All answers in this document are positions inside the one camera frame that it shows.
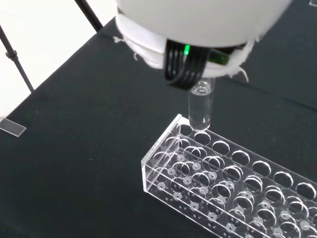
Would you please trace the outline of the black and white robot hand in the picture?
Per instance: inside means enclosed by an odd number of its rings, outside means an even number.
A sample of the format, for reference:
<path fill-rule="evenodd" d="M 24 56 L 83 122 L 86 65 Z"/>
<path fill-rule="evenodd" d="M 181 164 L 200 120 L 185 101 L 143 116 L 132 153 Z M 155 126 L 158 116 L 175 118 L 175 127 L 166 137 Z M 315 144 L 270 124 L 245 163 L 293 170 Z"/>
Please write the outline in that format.
<path fill-rule="evenodd" d="M 189 90 L 202 78 L 234 76 L 290 6 L 289 0 L 119 0 L 124 42 L 167 83 Z"/>

